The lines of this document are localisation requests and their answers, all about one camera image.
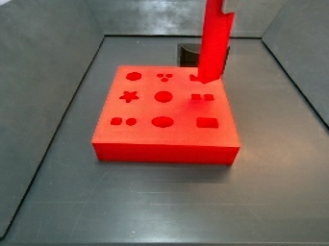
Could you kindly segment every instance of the red foam block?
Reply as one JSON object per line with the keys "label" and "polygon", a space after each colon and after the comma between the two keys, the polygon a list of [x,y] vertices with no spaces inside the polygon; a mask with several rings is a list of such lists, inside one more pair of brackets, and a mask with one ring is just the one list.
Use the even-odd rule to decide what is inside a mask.
{"label": "red foam block", "polygon": [[233,164],[241,143],[224,83],[191,81],[197,73],[118,69],[92,138],[99,160]]}

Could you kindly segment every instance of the star-shaped hole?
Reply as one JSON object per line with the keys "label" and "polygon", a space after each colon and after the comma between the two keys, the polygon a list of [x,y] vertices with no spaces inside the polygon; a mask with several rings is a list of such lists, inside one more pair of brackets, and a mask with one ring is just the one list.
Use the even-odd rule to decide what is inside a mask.
{"label": "star-shaped hole", "polygon": [[130,103],[133,100],[138,100],[138,91],[123,91],[123,96],[121,96],[119,99],[125,99],[126,103]]}

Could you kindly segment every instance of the block side face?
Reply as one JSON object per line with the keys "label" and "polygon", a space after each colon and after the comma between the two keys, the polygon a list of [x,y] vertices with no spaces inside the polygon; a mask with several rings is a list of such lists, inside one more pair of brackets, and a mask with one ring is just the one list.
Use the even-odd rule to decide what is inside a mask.
{"label": "block side face", "polygon": [[[190,81],[191,74],[197,74],[195,68],[122,66],[92,140],[101,143],[240,147],[222,81],[203,85]],[[155,95],[162,92],[171,94],[169,102],[158,100]],[[191,100],[193,94],[198,94],[202,100]],[[122,124],[113,125],[117,117],[122,118]],[[199,117],[216,119],[218,128],[198,127]],[[129,125],[129,119],[135,119],[137,124]]]}
{"label": "block side face", "polygon": [[147,161],[232,165],[240,148],[159,144],[115,144],[94,146],[99,160]]}

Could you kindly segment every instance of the red block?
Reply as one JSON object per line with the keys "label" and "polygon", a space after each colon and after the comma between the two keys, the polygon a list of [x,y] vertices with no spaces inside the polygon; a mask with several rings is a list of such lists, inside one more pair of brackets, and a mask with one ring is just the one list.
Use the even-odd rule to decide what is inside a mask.
{"label": "red block", "polygon": [[197,73],[118,69],[92,138],[99,160],[233,164],[241,143],[224,83],[190,80]]}

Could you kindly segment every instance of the circular hole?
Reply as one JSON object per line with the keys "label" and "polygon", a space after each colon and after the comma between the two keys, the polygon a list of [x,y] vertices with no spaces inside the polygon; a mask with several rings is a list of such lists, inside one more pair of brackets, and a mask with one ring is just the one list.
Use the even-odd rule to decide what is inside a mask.
{"label": "circular hole", "polygon": [[137,123],[138,123],[138,120],[137,120],[135,118],[129,118],[129,119],[126,120],[126,124],[127,124],[129,126],[134,126]]}
{"label": "circular hole", "polygon": [[155,127],[166,128],[174,125],[174,119],[166,116],[159,116],[151,120]]}
{"label": "circular hole", "polygon": [[161,103],[167,103],[173,100],[173,94],[170,91],[159,91],[157,92],[157,94],[154,95],[154,98],[158,102]]}
{"label": "circular hole", "polygon": [[130,81],[138,81],[142,79],[142,74],[138,72],[129,73],[126,79]]}

